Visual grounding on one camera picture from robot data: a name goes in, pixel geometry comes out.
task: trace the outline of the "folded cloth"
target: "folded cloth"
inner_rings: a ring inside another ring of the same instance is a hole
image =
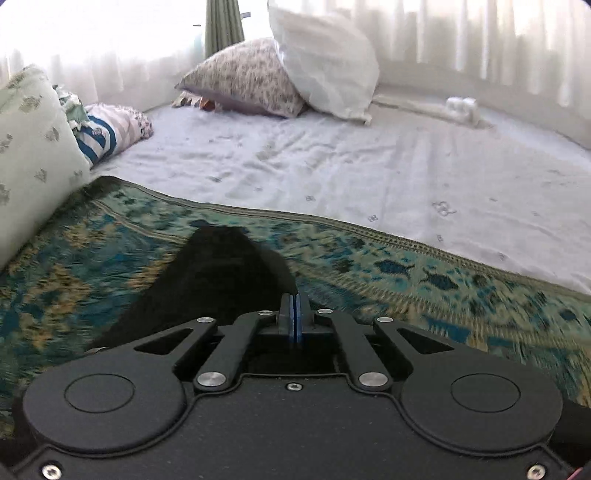
[[[91,168],[154,133],[150,119],[129,106],[96,103],[87,106],[86,113],[89,121],[80,128],[77,140]]]
[[[75,93],[69,92],[61,85],[54,85],[53,89],[60,99],[61,109],[66,113],[68,124],[74,135],[76,135],[82,125],[86,125],[89,122],[84,105],[82,105],[82,102]]]

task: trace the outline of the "silver bolt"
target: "silver bolt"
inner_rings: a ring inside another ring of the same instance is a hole
[[[366,372],[359,376],[359,383],[364,387],[381,387],[388,383],[388,377],[379,372]]]
[[[290,392],[299,392],[302,388],[304,388],[301,383],[288,383],[285,387]]]
[[[226,382],[226,376],[220,372],[205,372],[197,377],[197,383],[204,387],[219,387]]]
[[[542,480],[546,476],[544,465],[534,465],[527,472],[527,480]]]
[[[61,470],[57,465],[49,463],[41,469],[41,473],[47,480],[60,480]]]

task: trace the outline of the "blue striped fabric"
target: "blue striped fabric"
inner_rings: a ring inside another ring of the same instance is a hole
[[[96,165],[102,158],[111,155],[117,147],[115,130],[105,120],[89,115],[89,122],[80,128],[78,147],[91,163]]]
[[[90,168],[154,132],[150,119],[131,107],[96,103],[88,105],[86,113],[88,121],[82,123],[76,139]]]

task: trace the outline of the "white bed sheet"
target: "white bed sheet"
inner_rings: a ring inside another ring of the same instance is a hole
[[[494,112],[474,130],[372,106],[372,125],[169,106],[155,134],[94,169],[196,202],[393,233],[591,293],[591,157]]]

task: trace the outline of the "patterned blanket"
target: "patterned blanket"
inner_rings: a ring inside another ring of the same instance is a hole
[[[347,223],[204,205],[112,177],[74,194],[0,274],[0,437],[12,396],[79,356],[203,225],[287,260],[315,306],[395,316],[543,369],[591,406],[591,297]]]

